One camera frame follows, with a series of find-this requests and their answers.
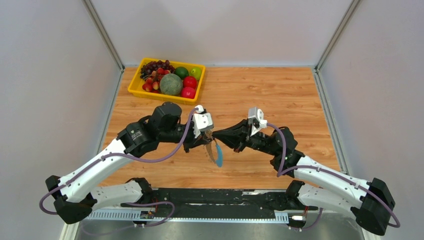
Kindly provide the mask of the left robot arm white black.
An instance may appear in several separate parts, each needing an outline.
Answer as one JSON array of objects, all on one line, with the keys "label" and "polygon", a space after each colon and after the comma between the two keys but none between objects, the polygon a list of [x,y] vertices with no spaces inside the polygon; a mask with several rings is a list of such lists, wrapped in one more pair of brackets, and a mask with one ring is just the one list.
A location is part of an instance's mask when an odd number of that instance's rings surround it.
[{"label": "left robot arm white black", "polygon": [[113,205],[147,207],[153,202],[153,190],[143,177],[126,183],[101,187],[100,183],[131,162],[145,162],[144,155],[160,143],[174,143],[175,149],[206,145],[206,133],[214,127],[212,116],[198,105],[181,123],[182,109],[172,102],[156,107],[152,114],[128,124],[110,144],[83,166],[64,176],[52,175],[45,181],[53,197],[54,215],[75,224],[93,211]]}]

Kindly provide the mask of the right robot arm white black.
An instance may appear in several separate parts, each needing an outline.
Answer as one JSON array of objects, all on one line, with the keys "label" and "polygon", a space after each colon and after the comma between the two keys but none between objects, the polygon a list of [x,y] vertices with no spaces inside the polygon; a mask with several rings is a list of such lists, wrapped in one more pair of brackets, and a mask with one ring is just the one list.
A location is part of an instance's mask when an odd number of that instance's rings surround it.
[{"label": "right robot arm white black", "polygon": [[297,141],[286,126],[273,128],[271,135],[256,129],[244,119],[232,127],[212,133],[236,153],[250,148],[273,156],[270,164],[277,176],[293,178],[286,189],[285,201],[292,209],[301,205],[331,210],[350,217],[364,230],[383,236],[388,227],[401,223],[393,210],[396,202],[386,182],[356,178],[334,170],[296,150]]}]

